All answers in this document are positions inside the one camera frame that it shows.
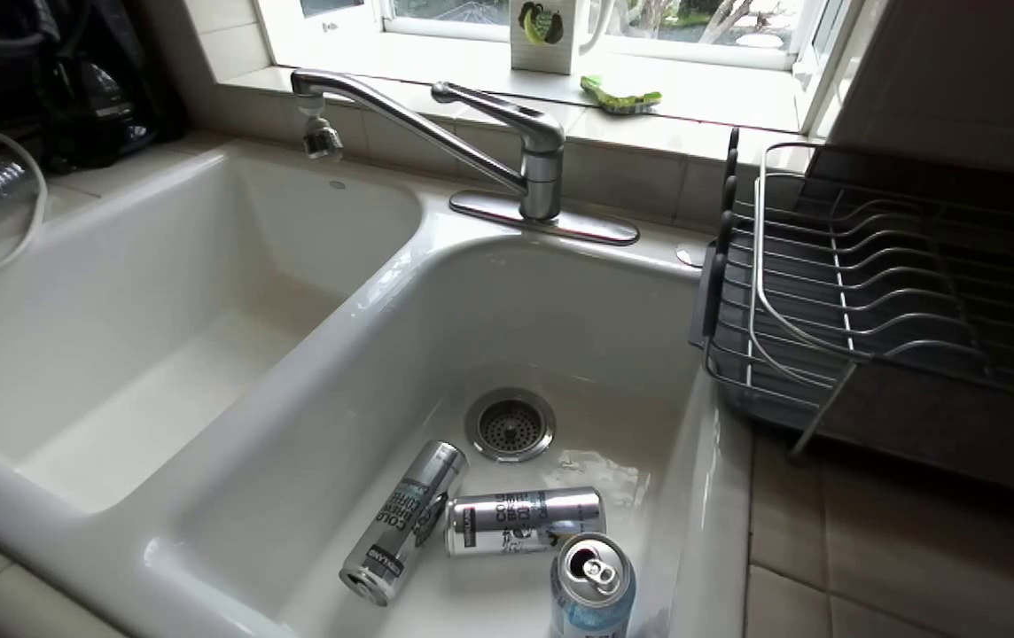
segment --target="sink basin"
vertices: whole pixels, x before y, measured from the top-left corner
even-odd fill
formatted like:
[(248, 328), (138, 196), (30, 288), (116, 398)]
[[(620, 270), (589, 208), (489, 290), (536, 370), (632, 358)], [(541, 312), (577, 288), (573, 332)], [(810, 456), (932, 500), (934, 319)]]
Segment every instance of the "sink basin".
[[(158, 541), (151, 568), (244, 626), (289, 635), (544, 635), (553, 554), (446, 555), (433, 539), (388, 609), (336, 568), (424, 439), (467, 454), (459, 493), (596, 487), (636, 572), (632, 635), (674, 635), (707, 500), (707, 394), (688, 348), (690, 276), (541, 242), (480, 242), (427, 261), (362, 332), (355, 358), (295, 409)], [(471, 449), (471, 405), (536, 394), (544, 454)]]
[(0, 465), (107, 511), (239, 399), (418, 227), (405, 188), (205, 152), (57, 221), (0, 272)]

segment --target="drying rack tray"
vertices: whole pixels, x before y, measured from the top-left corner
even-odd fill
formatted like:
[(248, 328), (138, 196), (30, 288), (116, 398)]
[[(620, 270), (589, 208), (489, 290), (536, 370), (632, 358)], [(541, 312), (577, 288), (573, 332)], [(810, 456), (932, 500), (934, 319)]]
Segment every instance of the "drying rack tray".
[(742, 411), (1014, 487), (1014, 172), (771, 144), (707, 267)]

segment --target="faucet handle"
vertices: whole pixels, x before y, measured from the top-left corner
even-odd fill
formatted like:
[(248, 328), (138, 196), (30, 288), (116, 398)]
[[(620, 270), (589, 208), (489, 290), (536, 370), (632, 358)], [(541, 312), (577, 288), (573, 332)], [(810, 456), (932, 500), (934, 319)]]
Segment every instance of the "faucet handle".
[(564, 149), (564, 127), (531, 105), (506, 104), (493, 91), (476, 91), (467, 84), (438, 80), (433, 84), (434, 104), (467, 104), (471, 109), (504, 122), (521, 136), (525, 152), (561, 152)]

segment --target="white sink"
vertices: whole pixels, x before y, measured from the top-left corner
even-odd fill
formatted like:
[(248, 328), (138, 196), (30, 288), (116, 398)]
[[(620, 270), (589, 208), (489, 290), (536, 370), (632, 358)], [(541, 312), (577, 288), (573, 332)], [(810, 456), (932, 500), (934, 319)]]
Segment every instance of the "white sink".
[[(456, 188), (230, 140), (60, 215), (0, 272), (0, 549), (129, 635), (544, 635), (548, 554), (434, 534), (388, 609), (336, 581), (454, 439), (459, 493), (602, 493), (632, 635), (742, 635), (748, 437), (688, 348), (681, 239), (531, 239)], [(536, 459), (463, 439), (504, 387), (553, 411)]]
[[(395, 295), (276, 442), (187, 511), (164, 572), (301, 635), (541, 635), (553, 554), (456, 560), (434, 539), (388, 609), (336, 581), (418, 448), (450, 439), (467, 454), (459, 493), (596, 487), (636, 568), (632, 635), (668, 635), (706, 496), (697, 456), (714, 448), (688, 312), (688, 276), (528, 242), (459, 249)], [(485, 459), (463, 439), (471, 405), (504, 387), (553, 411), (555, 439), (536, 459)]]
[(418, 227), (287, 152), (184, 163), (0, 272), (0, 459), (79, 511), (158, 472)]

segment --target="window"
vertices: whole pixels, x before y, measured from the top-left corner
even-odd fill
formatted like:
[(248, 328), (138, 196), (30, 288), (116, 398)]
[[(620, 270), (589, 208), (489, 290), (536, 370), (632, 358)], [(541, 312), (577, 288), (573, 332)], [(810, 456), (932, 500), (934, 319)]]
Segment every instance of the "window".
[[(274, 59), (577, 104), (573, 78), (509, 73), (509, 0), (259, 0)], [(659, 114), (802, 131), (828, 52), (880, 0), (580, 0), (577, 73), (659, 90)]]

